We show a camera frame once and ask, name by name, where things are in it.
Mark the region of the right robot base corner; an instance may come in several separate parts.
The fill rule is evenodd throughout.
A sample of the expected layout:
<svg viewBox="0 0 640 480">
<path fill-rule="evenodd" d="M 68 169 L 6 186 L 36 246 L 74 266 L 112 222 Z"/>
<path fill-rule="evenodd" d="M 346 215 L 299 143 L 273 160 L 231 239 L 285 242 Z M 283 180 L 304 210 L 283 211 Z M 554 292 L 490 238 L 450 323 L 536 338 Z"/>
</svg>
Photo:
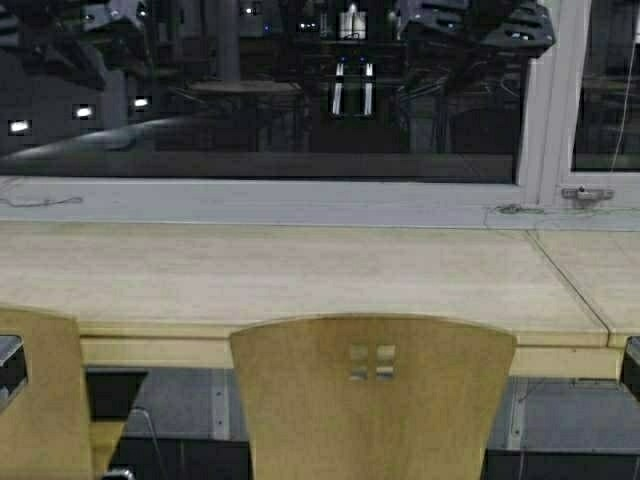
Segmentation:
<svg viewBox="0 0 640 480">
<path fill-rule="evenodd" d="M 628 338 L 620 374 L 621 383 L 627 388 L 631 395 L 640 399 L 640 341 L 638 336 Z"/>
</svg>

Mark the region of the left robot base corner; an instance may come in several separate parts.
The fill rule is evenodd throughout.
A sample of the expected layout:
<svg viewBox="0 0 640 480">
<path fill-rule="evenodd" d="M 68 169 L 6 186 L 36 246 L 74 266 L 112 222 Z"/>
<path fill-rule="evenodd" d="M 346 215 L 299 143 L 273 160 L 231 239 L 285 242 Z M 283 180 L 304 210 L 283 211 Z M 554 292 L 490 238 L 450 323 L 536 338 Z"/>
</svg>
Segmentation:
<svg viewBox="0 0 640 480">
<path fill-rule="evenodd" d="M 28 383 L 23 339 L 1 336 L 1 411 L 4 411 Z"/>
</svg>

